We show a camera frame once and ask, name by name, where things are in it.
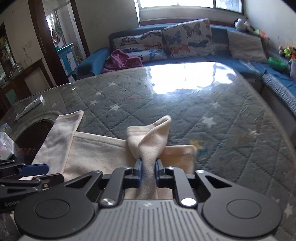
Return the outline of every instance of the green toy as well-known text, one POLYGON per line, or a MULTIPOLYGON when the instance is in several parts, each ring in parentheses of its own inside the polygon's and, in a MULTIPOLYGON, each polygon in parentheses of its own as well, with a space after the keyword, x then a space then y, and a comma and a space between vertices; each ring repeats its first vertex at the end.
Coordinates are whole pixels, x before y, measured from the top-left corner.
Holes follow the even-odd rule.
POLYGON ((284 54, 288 55, 289 57, 291 57, 291 55, 292 55, 291 50, 289 48, 284 49, 284 54))

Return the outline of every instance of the white wall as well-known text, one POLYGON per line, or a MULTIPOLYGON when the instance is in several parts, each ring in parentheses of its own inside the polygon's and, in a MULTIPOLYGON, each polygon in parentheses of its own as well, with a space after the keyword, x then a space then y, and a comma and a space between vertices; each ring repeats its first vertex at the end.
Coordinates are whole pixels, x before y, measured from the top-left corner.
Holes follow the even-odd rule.
MULTIPOLYGON (((0 14, 0 23, 2 22, 5 24, 6 34, 16 63, 21 63, 23 67, 31 65, 31 60, 26 57, 23 50, 24 46, 26 46, 27 55, 32 58, 33 63, 41 58, 43 59, 45 68, 55 85, 35 33, 28 0, 14 1, 0 14)), ((49 88, 40 69, 32 73, 25 81, 32 94, 49 88)))
POLYGON ((78 32, 78 28, 77 28, 77 25, 76 25, 76 22, 75 22, 75 18, 74 18, 74 13, 73 13, 72 6, 71 6, 71 4, 68 4, 67 7, 68 7, 68 10, 69 10, 69 14, 70 14, 70 18, 71 18, 71 23, 72 23, 73 30, 74 30, 74 33, 75 33, 75 36, 76 36, 76 39, 77 39, 77 43, 78 43, 78 46, 79 46, 80 51, 81 51, 81 56, 80 57, 83 57, 83 59, 86 59, 85 51, 83 49, 81 38, 80 38, 80 35, 79 35, 79 32, 78 32))
POLYGON ((270 37, 271 45, 296 46, 296 13, 282 0, 245 0, 250 23, 270 37))
POLYGON ((108 47, 108 35, 139 26, 134 0, 76 0, 89 51, 108 47))
POLYGON ((42 0, 45 16, 51 14, 53 9, 57 8, 61 3, 60 0, 42 0))
POLYGON ((242 14, 225 11, 221 9, 198 8, 187 6, 170 6, 159 8, 146 8, 140 10, 140 20, 153 20, 165 18, 179 18, 179 19, 198 19, 209 18, 210 20, 234 23, 238 18, 244 18, 242 14))

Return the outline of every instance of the wooden door frame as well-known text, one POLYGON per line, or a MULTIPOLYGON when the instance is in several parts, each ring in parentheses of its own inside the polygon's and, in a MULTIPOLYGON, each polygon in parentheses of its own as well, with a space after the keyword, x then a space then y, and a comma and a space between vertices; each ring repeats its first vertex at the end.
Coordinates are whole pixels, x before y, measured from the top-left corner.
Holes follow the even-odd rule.
MULTIPOLYGON (((40 48, 42 50, 44 59, 47 63, 47 66, 52 74, 54 81, 56 82, 57 86, 69 83, 66 73, 63 69, 62 63, 55 49, 54 43, 52 41, 52 37, 51 37, 50 29, 48 27, 48 23, 46 20, 42 0, 28 0, 28 4, 29 4, 33 26, 36 32, 36 36, 37 36, 40 48)), ((86 39, 82 30, 82 25, 78 15, 75 0, 71 0, 71 5, 73 9, 75 22, 81 38, 81 42, 82 42, 85 54, 88 57, 90 53, 89 53, 86 39)))
POLYGON ((77 10, 76 1, 75 0, 70 0, 70 3, 71 3, 72 10, 73 10, 73 14, 74 14, 76 26, 77 26, 77 29, 78 29, 78 33, 79 33, 79 36, 80 36, 80 39, 81 39, 82 47, 84 49, 86 57, 89 57, 91 54, 89 52, 89 47, 87 45, 86 38, 85 38, 83 28, 82 28, 82 25, 81 25, 80 17, 79 17, 78 10, 77 10))

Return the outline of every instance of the white cloth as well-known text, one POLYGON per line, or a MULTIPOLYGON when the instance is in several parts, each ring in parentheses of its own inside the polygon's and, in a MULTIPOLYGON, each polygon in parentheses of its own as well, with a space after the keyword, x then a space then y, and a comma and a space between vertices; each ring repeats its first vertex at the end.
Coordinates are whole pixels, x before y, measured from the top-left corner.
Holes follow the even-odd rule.
POLYGON ((139 189, 127 190, 125 198, 171 198, 171 190, 156 188, 155 160, 160 157, 164 166, 175 166, 182 168, 186 173, 193 173, 196 148, 192 145, 166 146, 170 123, 170 116, 165 116, 148 126, 128 127, 128 141, 76 132, 72 140, 68 139, 67 143, 56 140, 61 150, 63 145, 70 146, 69 152, 65 148, 67 155, 58 157, 58 152, 51 152, 51 157, 43 158, 42 163, 50 166, 50 173, 53 173, 52 170, 55 173, 62 173, 65 181, 68 181, 94 170, 101 170, 104 174, 108 174, 118 167, 132 167, 136 158, 141 157, 143 160, 142 186, 139 189))
POLYGON ((84 112, 79 110, 59 115, 32 164, 46 163, 49 166, 48 174, 64 170, 74 134, 83 114, 84 112))

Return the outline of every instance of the metal screw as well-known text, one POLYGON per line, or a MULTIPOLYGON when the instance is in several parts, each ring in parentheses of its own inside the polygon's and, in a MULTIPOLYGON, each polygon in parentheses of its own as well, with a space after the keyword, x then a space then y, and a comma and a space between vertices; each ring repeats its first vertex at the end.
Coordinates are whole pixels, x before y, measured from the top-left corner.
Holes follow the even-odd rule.
POLYGON ((190 206, 194 206, 196 204, 196 200, 194 200, 193 198, 184 198, 181 200, 181 203, 184 206, 190 207, 190 206))
POLYGON ((114 203, 115 203, 115 201, 113 199, 111 199, 111 198, 104 198, 101 201, 101 204, 104 205, 104 206, 112 206, 114 203))

